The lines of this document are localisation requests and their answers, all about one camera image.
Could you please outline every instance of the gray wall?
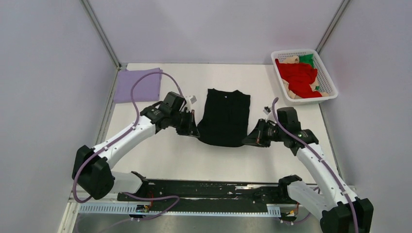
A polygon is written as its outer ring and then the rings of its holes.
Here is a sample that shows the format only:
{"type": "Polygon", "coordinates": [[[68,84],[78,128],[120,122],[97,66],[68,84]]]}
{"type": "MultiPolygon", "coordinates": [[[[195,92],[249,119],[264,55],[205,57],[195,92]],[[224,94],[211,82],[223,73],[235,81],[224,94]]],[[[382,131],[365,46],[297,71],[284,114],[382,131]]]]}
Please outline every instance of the gray wall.
{"type": "Polygon", "coordinates": [[[314,49],[341,0],[90,0],[121,62],[271,64],[314,49]]]}
{"type": "Polygon", "coordinates": [[[56,232],[115,68],[78,0],[0,3],[0,232],[56,232]]]}
{"type": "Polygon", "coordinates": [[[375,207],[373,233],[411,228],[411,3],[352,1],[321,53],[340,92],[322,104],[327,128],[344,178],[375,207]]]}

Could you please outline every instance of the white laundry basket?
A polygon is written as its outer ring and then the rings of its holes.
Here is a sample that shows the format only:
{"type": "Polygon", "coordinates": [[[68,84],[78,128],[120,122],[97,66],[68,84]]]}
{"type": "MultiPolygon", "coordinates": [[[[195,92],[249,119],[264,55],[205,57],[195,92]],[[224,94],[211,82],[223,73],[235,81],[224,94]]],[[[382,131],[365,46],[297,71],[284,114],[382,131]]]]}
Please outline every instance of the white laundry basket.
{"type": "Polygon", "coordinates": [[[272,57],[273,65],[275,67],[277,80],[279,81],[279,86],[282,89],[284,100],[287,105],[294,106],[294,105],[301,105],[301,104],[321,103],[325,100],[334,99],[338,96],[338,91],[335,88],[335,84],[333,84],[333,81],[330,78],[329,73],[327,72],[325,68],[325,65],[323,65],[321,58],[319,57],[318,53],[315,50],[309,50],[309,49],[281,50],[281,51],[272,52],[271,57],[272,57]],[[319,91],[327,92],[329,96],[294,100],[294,99],[291,99],[289,95],[286,93],[286,89],[285,89],[285,86],[283,85],[282,78],[280,77],[279,69],[277,68],[275,59],[277,58],[279,62],[282,62],[287,57],[292,57],[295,55],[303,56],[307,54],[313,54],[313,65],[315,69],[318,69],[317,78],[319,82],[319,91]]]}

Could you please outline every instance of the white tabletop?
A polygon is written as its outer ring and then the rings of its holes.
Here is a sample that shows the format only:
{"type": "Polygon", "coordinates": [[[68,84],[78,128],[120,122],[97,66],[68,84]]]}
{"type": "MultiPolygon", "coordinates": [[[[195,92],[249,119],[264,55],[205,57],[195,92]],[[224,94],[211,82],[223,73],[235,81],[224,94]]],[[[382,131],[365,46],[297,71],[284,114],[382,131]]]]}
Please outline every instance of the white tabletop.
{"type": "MultiPolygon", "coordinates": [[[[217,65],[217,64],[129,64],[128,70],[160,67],[172,75],[185,96],[195,95],[193,105],[196,123],[202,119],[207,89],[239,90],[251,95],[248,133],[258,119],[265,118],[264,106],[270,106],[279,97],[276,108],[285,107],[273,66],[217,65]]],[[[163,76],[160,100],[169,91],[177,92],[174,83],[163,76]]],[[[137,103],[140,110],[153,102],[137,103]]],[[[325,124],[318,104],[295,107],[302,129],[310,129],[319,139],[332,167],[336,167],[325,124]]],[[[116,104],[107,138],[126,127],[136,118],[131,103],[116,104]]],[[[315,183],[303,164],[283,146],[272,142],[269,148],[242,146],[216,147],[193,137],[178,136],[175,129],[160,131],[146,139],[113,168],[114,171],[136,171],[150,179],[210,180],[276,183],[280,178],[296,174],[306,183],[315,183]]]]}

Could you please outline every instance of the purple folded cloth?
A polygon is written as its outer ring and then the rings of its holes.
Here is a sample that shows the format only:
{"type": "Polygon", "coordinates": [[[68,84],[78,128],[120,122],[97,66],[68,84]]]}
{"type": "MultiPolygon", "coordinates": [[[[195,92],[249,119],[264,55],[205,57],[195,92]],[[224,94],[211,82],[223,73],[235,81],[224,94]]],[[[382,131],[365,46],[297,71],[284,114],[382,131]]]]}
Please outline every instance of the purple folded cloth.
{"type": "MultiPolygon", "coordinates": [[[[135,82],[143,75],[151,72],[162,72],[160,68],[149,70],[120,71],[116,86],[114,103],[130,103],[130,91],[135,82]]],[[[159,101],[161,74],[152,74],[141,80],[133,91],[133,98],[136,102],[159,101]]]]}

